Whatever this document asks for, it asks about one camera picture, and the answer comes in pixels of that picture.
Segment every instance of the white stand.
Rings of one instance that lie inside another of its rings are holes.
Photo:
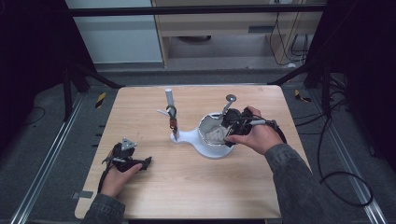
[[[198,128],[195,128],[192,131],[184,132],[179,131],[179,136],[177,141],[175,137],[171,133],[171,140],[176,144],[190,144],[195,149],[208,159],[221,159],[227,156],[231,151],[233,151],[233,146],[227,147],[225,145],[217,145],[217,146],[209,146],[203,143],[203,139],[201,138],[200,134],[198,133]]]

